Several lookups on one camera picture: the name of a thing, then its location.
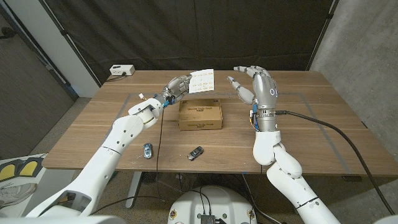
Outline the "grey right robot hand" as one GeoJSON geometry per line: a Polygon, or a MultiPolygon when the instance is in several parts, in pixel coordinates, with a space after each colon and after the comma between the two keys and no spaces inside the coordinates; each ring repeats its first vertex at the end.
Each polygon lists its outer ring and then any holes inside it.
{"type": "Polygon", "coordinates": [[[254,93],[243,87],[233,77],[227,77],[239,98],[247,105],[256,103],[260,109],[275,109],[277,104],[277,84],[269,72],[259,66],[234,67],[235,71],[247,73],[252,79],[254,93]]]}

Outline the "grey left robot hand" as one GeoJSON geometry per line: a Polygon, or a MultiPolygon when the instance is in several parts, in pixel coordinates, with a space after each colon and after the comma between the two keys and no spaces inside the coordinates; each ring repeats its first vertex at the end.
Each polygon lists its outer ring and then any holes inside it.
{"type": "Polygon", "coordinates": [[[182,75],[173,78],[154,98],[163,104],[163,107],[178,103],[189,92],[192,76],[182,75]]]}

